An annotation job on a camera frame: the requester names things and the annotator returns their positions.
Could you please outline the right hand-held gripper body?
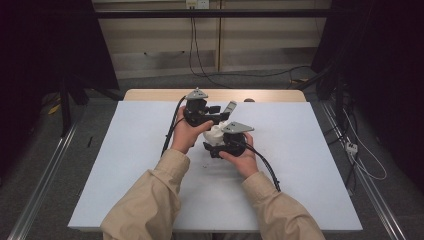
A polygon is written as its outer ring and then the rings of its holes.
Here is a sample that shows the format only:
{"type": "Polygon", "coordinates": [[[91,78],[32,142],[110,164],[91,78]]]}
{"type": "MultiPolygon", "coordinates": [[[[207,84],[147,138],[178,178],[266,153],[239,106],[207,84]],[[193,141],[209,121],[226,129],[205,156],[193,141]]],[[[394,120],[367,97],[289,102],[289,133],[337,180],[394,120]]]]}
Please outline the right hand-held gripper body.
{"type": "Polygon", "coordinates": [[[235,121],[227,124],[221,130],[223,133],[223,145],[219,147],[219,150],[233,156],[240,156],[246,150],[247,140],[245,133],[253,130],[253,127],[235,121]]]}

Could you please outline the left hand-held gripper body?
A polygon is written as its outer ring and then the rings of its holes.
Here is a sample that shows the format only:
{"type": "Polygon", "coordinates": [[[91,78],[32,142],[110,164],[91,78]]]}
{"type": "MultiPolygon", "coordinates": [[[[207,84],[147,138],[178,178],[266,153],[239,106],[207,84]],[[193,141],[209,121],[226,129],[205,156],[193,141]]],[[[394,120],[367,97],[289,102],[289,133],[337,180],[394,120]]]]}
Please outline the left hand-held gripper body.
{"type": "Polygon", "coordinates": [[[206,98],[208,95],[199,88],[194,89],[185,96],[186,106],[184,110],[184,118],[192,127],[197,127],[207,121],[212,121],[218,125],[220,121],[220,114],[224,113],[208,113],[208,106],[206,98]]]}

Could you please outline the clear plastic jar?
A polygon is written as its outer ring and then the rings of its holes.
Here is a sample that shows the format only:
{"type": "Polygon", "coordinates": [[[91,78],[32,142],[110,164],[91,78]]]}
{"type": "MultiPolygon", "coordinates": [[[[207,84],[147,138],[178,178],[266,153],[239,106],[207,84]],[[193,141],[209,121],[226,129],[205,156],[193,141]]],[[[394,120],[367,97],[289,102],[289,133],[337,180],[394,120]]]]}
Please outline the clear plastic jar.
{"type": "Polygon", "coordinates": [[[212,146],[220,146],[224,144],[222,131],[229,124],[228,121],[220,122],[218,125],[213,125],[210,130],[203,133],[205,141],[212,146]]]}

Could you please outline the person's left hand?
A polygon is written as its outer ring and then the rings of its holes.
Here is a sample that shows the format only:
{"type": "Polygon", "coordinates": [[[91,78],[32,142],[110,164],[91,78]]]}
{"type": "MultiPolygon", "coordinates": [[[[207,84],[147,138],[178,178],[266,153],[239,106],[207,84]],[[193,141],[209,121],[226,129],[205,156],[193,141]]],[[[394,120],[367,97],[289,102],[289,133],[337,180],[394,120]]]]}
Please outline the person's left hand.
{"type": "Polygon", "coordinates": [[[177,123],[174,127],[171,149],[187,154],[189,149],[194,146],[200,134],[208,131],[214,123],[207,121],[197,127],[192,127],[184,118],[185,107],[182,106],[177,112],[177,123]]]}

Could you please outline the person's right hand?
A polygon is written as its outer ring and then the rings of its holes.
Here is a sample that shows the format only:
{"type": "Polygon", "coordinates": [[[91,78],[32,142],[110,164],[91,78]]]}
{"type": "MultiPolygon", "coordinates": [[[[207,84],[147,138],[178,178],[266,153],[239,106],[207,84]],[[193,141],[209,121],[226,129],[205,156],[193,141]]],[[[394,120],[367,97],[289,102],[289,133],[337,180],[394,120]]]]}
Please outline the person's right hand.
{"type": "Polygon", "coordinates": [[[219,155],[232,163],[244,179],[259,171],[255,153],[249,149],[246,149],[240,156],[233,156],[225,151],[220,151],[219,155]]]}

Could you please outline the light wooden table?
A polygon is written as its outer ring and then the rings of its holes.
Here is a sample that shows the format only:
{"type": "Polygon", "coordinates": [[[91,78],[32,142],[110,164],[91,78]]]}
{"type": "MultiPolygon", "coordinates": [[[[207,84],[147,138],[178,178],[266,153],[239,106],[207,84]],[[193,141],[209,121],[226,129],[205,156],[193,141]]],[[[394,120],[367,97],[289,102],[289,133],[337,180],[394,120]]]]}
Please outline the light wooden table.
{"type": "MultiPolygon", "coordinates": [[[[178,101],[192,92],[192,89],[130,89],[124,96],[125,101],[178,101]]],[[[261,89],[206,89],[208,101],[243,102],[305,102],[299,90],[261,90],[261,89]]]]}

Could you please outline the white table cover sheet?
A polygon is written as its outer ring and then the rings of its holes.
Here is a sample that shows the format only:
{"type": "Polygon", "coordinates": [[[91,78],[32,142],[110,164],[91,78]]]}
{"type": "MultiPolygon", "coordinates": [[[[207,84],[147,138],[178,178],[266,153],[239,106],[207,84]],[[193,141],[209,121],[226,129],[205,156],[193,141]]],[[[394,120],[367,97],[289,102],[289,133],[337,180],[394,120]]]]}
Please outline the white table cover sheet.
{"type": "MultiPolygon", "coordinates": [[[[176,108],[173,102],[118,104],[69,227],[97,231],[112,206],[160,157],[176,108]]],[[[327,232],[359,231],[355,208],[307,102],[238,103],[231,120],[253,127],[254,147],[284,193],[327,232]]],[[[177,232],[255,232],[256,215],[234,166],[213,159],[197,141],[180,191],[177,232]]]]}

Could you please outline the black metal stand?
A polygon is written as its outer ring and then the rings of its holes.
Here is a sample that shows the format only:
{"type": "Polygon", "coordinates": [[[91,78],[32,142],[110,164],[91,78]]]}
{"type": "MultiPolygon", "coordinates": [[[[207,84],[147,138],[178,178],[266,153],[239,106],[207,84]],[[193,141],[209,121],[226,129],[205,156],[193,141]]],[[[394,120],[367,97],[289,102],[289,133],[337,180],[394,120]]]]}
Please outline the black metal stand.
{"type": "Polygon", "coordinates": [[[69,132],[72,125],[69,98],[72,98],[77,105],[86,105],[89,101],[89,97],[84,90],[83,81],[77,75],[64,75],[60,82],[62,137],[69,132]]]}

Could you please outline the black curtain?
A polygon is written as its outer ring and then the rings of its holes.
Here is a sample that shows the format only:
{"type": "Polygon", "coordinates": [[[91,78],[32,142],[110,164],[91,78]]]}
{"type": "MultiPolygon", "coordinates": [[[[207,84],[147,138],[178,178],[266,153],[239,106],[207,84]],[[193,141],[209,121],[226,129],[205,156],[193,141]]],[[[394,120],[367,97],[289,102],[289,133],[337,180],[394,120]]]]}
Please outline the black curtain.
{"type": "Polygon", "coordinates": [[[342,74],[398,167],[424,193],[424,0],[331,0],[312,62],[335,58],[356,26],[342,74]]]}
{"type": "Polygon", "coordinates": [[[0,176],[14,165],[42,98],[118,89],[92,0],[0,0],[0,176]]]}

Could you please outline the black horizontal frame bar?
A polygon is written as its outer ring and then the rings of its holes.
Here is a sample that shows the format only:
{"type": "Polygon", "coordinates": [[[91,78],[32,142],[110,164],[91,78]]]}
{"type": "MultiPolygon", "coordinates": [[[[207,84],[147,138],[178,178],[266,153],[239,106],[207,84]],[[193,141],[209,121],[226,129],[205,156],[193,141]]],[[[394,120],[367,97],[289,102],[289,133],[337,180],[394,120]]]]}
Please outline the black horizontal frame bar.
{"type": "Polygon", "coordinates": [[[102,19],[118,18],[313,18],[338,14],[331,9],[215,9],[215,10],[103,10],[95,15],[102,19]]]}

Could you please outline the white wall socket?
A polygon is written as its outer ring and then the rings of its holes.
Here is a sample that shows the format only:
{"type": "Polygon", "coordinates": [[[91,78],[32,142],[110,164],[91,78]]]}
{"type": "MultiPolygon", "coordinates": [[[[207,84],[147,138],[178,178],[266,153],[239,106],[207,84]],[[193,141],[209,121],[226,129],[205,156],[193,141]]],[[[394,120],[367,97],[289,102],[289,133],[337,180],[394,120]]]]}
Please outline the white wall socket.
{"type": "Polygon", "coordinates": [[[187,9],[206,10],[210,8],[209,0],[185,0],[187,9]]]}

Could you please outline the aluminium floor rail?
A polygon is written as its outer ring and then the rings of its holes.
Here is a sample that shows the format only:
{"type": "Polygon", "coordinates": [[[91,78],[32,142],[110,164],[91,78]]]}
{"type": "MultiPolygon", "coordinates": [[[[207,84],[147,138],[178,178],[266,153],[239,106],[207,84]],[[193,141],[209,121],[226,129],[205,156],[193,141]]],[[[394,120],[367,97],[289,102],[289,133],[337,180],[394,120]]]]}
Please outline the aluminium floor rail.
{"type": "Polygon", "coordinates": [[[58,145],[50,158],[35,190],[31,194],[17,222],[12,228],[7,240],[26,240],[35,218],[41,208],[60,164],[73,140],[77,129],[77,123],[72,124],[63,136],[60,137],[58,145]]]}
{"type": "Polygon", "coordinates": [[[331,126],[337,137],[344,152],[347,154],[350,164],[353,166],[353,170],[356,174],[356,179],[361,182],[372,206],[374,207],[378,218],[383,224],[386,232],[388,233],[391,240],[407,240],[407,236],[402,230],[398,220],[396,219],[394,212],[391,210],[383,195],[377,188],[375,180],[380,180],[380,177],[374,177],[366,169],[362,160],[358,154],[353,154],[348,148],[347,144],[350,142],[348,136],[342,136],[342,130],[336,123],[336,115],[330,103],[322,103],[322,109],[324,110],[331,126]]]}

